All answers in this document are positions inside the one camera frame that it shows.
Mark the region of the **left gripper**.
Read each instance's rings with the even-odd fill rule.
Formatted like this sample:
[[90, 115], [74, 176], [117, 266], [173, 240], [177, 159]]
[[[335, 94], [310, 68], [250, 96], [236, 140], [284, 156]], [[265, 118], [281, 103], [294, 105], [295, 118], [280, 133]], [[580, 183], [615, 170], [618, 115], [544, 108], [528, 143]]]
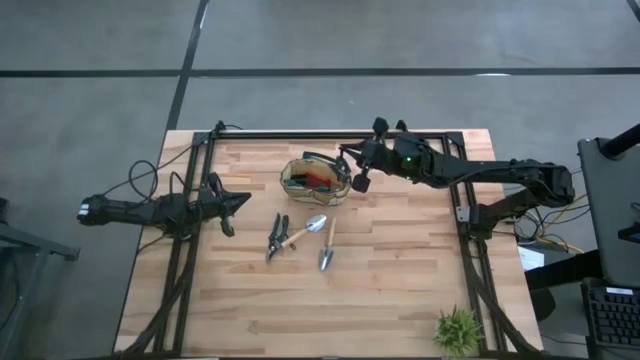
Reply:
[[227, 237], [233, 237], [235, 231], [231, 217], [250, 200], [252, 194], [250, 192], [227, 191], [216, 172], [207, 175], [207, 184], [208, 186], [201, 189], [198, 194], [202, 217], [205, 220], [218, 217], [223, 234]]

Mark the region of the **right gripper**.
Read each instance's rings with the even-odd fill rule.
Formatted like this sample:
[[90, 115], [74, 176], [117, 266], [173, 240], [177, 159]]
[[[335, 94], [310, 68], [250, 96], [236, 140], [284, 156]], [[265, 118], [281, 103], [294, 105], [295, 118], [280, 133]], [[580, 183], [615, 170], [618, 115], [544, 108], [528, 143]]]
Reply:
[[368, 173], [371, 169], [380, 170], [386, 175], [396, 174], [396, 159], [386, 146], [385, 134], [389, 125], [384, 118], [377, 117], [372, 126], [374, 136], [357, 143], [340, 144], [341, 153], [346, 153], [356, 160], [361, 171], [353, 178], [352, 188], [360, 193], [368, 191], [371, 180]]

